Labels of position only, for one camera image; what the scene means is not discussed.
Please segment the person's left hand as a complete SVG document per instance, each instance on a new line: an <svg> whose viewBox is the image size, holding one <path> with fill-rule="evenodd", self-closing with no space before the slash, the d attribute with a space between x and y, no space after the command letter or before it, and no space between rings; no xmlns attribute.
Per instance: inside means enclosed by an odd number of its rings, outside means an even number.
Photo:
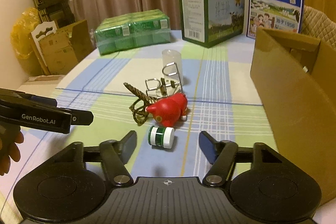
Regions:
<svg viewBox="0 0 336 224"><path fill-rule="evenodd" d="M1 121L1 176L9 172L11 160L18 162L21 153L17 144L24 142L19 125Z"/></svg>

